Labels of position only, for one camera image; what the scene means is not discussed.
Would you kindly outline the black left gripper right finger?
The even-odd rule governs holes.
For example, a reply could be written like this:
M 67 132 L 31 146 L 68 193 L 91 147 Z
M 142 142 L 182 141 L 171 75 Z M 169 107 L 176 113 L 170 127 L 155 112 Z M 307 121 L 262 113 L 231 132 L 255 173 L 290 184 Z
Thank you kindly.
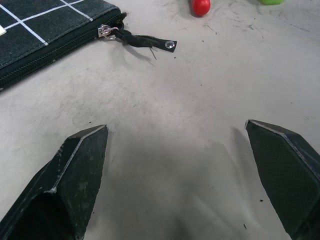
M 245 123 L 262 186 L 293 240 L 320 238 L 320 155 L 298 133 Z

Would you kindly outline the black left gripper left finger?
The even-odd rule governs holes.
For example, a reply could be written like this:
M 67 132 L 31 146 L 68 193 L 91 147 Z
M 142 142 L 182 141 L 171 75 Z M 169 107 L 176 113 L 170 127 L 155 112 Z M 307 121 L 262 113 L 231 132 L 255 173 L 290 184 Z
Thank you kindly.
M 69 136 L 0 222 L 2 240 L 82 240 L 100 189 L 107 125 Z

